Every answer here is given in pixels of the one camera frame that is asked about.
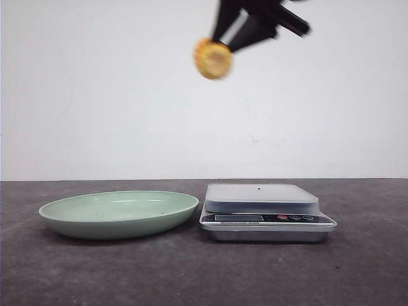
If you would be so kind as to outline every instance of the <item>scale platform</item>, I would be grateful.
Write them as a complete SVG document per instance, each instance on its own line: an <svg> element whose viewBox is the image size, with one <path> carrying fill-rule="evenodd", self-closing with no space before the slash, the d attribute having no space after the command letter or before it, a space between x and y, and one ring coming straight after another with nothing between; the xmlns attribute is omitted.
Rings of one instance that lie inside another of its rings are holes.
<svg viewBox="0 0 408 306"><path fill-rule="evenodd" d="M210 184L200 217L214 240L320 242L337 223L292 184Z"/></svg>

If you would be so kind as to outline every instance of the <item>plate rim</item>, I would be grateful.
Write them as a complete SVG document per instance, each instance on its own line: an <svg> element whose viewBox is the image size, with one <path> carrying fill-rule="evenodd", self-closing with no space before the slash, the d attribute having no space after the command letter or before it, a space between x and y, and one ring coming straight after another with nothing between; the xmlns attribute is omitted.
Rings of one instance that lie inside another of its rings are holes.
<svg viewBox="0 0 408 306"><path fill-rule="evenodd" d="M170 212L167 214L163 214L163 215L157 215L155 217L143 217L143 218L129 218L129 219L119 219L119 220L66 220L66 219L58 219L58 218L54 218L54 217L50 217L49 215L44 213L44 209L54 203L60 202L60 201L65 201L68 199L72 199L72 198L81 198L84 196L94 196L97 194L106 194L106 193L142 193L142 192L148 192L148 193L173 193L173 194L180 194L182 196L188 196L191 197L192 199L194 199L194 205L190 205L189 207L182 209L182 210L178 210L175 212ZM140 221L140 220L148 220L148 219L156 219L158 217L166 217L169 215L174 215L174 214L180 214L182 212L186 212L190 209L193 208L197 208L198 203L199 203L199 199L197 199L197 197L192 196L191 194L186 194L186 193L178 193L175 191L161 191L161 190L120 190L120 191L104 191L102 193L87 193L87 194L79 194L76 196L69 196L67 198L62 198L62 199L58 199L55 201L51 201L47 204L44 204L43 206L40 207L40 209L38 210L39 215L44 218L44 219L48 219L51 221L58 221L58 222L66 222L66 223L108 223L108 222L128 222L128 221Z"/></svg>

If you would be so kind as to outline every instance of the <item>stainless steel base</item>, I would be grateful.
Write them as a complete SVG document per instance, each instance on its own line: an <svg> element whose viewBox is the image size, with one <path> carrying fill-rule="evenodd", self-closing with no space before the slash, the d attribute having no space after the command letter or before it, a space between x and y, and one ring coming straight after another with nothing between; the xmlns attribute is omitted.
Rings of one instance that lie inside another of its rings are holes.
<svg viewBox="0 0 408 306"><path fill-rule="evenodd" d="M274 242L322 242L325 232L303 231L209 231L210 238L220 241L274 241Z"/></svg>

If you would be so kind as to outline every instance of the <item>kitchen scale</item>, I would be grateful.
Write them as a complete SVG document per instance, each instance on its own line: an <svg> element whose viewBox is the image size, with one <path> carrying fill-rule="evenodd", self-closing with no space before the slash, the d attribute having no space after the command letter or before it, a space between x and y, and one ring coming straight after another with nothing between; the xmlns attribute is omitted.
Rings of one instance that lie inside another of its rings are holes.
<svg viewBox="0 0 408 306"><path fill-rule="evenodd" d="M210 184L200 217L214 240L320 242L337 223L292 184Z"/></svg>

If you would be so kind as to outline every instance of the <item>gray table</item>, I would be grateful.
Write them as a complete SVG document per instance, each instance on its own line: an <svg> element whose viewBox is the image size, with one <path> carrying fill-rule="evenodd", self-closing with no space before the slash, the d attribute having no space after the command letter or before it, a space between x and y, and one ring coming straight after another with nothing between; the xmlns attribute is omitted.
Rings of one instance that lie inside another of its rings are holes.
<svg viewBox="0 0 408 306"><path fill-rule="evenodd" d="M408 180L251 180L319 197L339 223L323 244L208 240L198 218L210 182L249 181L3 182L2 305L408 305ZM66 238L37 215L52 200L127 189L200 205L178 228L117 241Z"/></svg>

